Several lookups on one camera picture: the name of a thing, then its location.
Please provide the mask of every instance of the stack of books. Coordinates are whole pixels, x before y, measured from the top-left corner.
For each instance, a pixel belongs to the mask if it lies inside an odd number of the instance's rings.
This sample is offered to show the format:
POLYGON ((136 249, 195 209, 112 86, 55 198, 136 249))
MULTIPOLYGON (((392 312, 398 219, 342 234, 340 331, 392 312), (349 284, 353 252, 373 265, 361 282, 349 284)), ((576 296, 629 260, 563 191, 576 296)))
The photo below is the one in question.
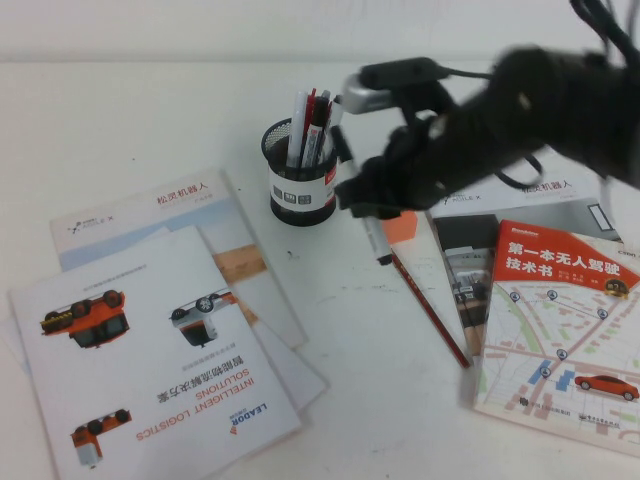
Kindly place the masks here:
POLYGON ((65 272, 11 298, 61 478, 195 480, 300 427, 326 385, 216 171, 51 228, 65 272))

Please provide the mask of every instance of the orange book cover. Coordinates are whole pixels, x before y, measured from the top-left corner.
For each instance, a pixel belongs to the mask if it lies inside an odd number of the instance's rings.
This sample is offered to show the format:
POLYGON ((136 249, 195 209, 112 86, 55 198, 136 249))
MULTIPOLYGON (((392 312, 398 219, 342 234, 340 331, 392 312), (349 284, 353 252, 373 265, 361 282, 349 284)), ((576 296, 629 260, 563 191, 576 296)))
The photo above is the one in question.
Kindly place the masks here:
POLYGON ((475 409, 640 456, 640 254, 502 221, 475 409))

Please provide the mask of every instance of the orange vehicle illustration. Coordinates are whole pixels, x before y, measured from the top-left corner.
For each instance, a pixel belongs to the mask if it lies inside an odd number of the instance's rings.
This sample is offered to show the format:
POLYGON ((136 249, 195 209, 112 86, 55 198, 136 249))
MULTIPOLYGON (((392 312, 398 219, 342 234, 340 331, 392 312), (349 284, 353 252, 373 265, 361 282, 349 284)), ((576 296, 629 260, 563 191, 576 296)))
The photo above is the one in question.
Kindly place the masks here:
POLYGON ((229 289, 219 290, 176 308, 171 314, 171 321, 191 345, 204 347, 218 338, 213 324, 216 314, 227 305, 235 303, 238 303, 238 300, 229 289))
POLYGON ((576 385, 583 390, 600 390, 602 392, 612 393, 614 395, 622 395, 625 400, 631 402, 635 398, 639 398, 638 389, 627 382, 610 377, 609 375, 598 375, 596 377, 576 377, 576 385))
POLYGON ((80 465, 95 468, 102 460, 102 450, 98 443, 98 435, 118 428, 131 421, 131 413, 128 410, 118 410, 115 413, 91 420, 76 428, 71 434, 73 446, 76 447, 80 465))
POLYGON ((622 280, 611 278, 604 284, 605 295, 613 295, 614 297, 629 298, 629 287, 622 280))
POLYGON ((93 299, 76 302, 60 313, 49 312, 40 322, 43 334, 68 333, 81 348, 98 348, 129 330, 124 300, 124 293, 109 290, 93 299))

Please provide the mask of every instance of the label on pen holder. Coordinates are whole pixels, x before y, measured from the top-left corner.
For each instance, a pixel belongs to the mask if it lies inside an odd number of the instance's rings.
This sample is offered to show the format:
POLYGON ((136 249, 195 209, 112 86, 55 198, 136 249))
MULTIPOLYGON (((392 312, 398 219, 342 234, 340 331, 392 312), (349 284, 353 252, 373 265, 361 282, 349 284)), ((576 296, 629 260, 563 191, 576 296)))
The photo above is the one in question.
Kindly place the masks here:
POLYGON ((314 212, 334 199, 337 165, 324 176, 306 182, 281 177, 269 168, 271 198, 283 208, 293 212, 314 212))

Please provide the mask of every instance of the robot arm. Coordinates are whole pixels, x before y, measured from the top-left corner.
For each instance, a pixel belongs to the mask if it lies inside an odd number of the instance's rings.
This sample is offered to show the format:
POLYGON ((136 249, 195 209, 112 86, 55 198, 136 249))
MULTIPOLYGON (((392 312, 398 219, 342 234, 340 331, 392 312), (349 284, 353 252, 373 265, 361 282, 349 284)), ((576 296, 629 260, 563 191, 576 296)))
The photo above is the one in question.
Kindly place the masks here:
MULTIPOLYGON (((579 14, 583 4, 595 9, 596 20, 588 17, 592 27, 618 38, 597 0, 573 3, 579 14)), ((525 157, 539 166, 531 154, 544 146, 640 187, 638 52, 614 44, 626 52, 625 68, 598 54, 513 50, 496 64, 486 87, 461 105, 440 84, 456 72, 432 60, 364 67, 345 83, 344 109, 359 114, 397 106, 407 126, 391 134, 382 156, 336 187, 340 208, 355 217, 392 218, 429 209, 491 174, 517 188, 501 170, 525 157), (424 110, 433 115, 418 119, 424 110)))

